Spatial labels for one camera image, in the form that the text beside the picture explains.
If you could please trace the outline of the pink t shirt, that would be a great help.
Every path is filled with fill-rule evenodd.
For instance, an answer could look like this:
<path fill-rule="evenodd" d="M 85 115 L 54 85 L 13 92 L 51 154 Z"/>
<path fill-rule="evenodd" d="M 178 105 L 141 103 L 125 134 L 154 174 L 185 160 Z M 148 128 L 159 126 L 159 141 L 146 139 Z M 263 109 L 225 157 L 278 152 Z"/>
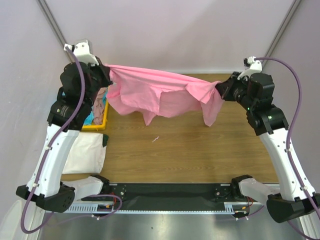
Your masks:
<path fill-rule="evenodd" d="M 224 103 L 217 82 L 178 73 L 110 65 L 107 100 L 120 115 L 140 112 L 149 125 L 154 117 L 172 118 L 190 111 L 202 111 L 210 127 Z"/>

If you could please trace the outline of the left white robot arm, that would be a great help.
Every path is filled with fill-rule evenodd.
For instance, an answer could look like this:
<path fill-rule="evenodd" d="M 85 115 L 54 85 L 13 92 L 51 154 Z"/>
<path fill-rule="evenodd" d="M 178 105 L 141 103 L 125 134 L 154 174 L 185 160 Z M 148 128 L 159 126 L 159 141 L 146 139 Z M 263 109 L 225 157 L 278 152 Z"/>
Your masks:
<path fill-rule="evenodd" d="M 30 200 L 43 210 L 63 213 L 74 201 L 95 196 L 105 200 L 110 195 L 110 182 L 93 174 L 87 178 L 62 182 L 61 176 L 69 152 L 101 88 L 113 84 L 110 68 L 101 62 L 72 62 L 60 75 L 62 86 L 47 118 L 45 143 L 33 176 L 17 187 L 16 195 Z"/>

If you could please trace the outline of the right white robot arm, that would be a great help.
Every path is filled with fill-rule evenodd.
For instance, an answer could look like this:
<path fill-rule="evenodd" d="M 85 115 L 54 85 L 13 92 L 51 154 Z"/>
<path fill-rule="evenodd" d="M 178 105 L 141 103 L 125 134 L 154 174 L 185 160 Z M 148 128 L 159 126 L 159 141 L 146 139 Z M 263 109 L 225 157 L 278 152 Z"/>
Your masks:
<path fill-rule="evenodd" d="M 275 190 L 250 175 L 238 176 L 231 180 L 231 197 L 236 201 L 249 197 L 265 205 L 277 223 L 319 209 L 320 195 L 303 172 L 288 136 L 289 124 L 284 112 L 273 104 L 272 77 L 265 73 L 241 77 L 239 72 L 234 72 L 215 88 L 223 100 L 237 102 L 246 110 L 247 121 L 264 144 L 279 181 L 279 190 Z"/>

